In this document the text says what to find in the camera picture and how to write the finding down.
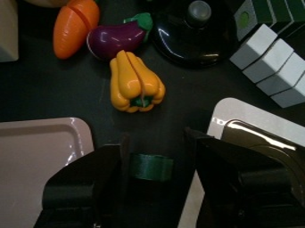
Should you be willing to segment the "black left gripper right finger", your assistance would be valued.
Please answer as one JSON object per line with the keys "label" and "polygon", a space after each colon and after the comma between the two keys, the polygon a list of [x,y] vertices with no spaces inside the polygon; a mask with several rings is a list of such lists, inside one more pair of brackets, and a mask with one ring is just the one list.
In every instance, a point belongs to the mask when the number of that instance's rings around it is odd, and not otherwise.
{"label": "black left gripper right finger", "polygon": [[305,228],[305,150],[239,146],[187,128],[204,191],[195,228]]}

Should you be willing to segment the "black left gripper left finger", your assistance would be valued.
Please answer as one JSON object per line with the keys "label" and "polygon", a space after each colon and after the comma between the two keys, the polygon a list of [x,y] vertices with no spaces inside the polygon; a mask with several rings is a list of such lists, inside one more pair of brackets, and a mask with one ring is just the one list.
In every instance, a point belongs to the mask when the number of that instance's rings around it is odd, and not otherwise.
{"label": "black left gripper left finger", "polygon": [[105,144],[46,181],[33,228],[116,228],[125,193],[128,141]]}

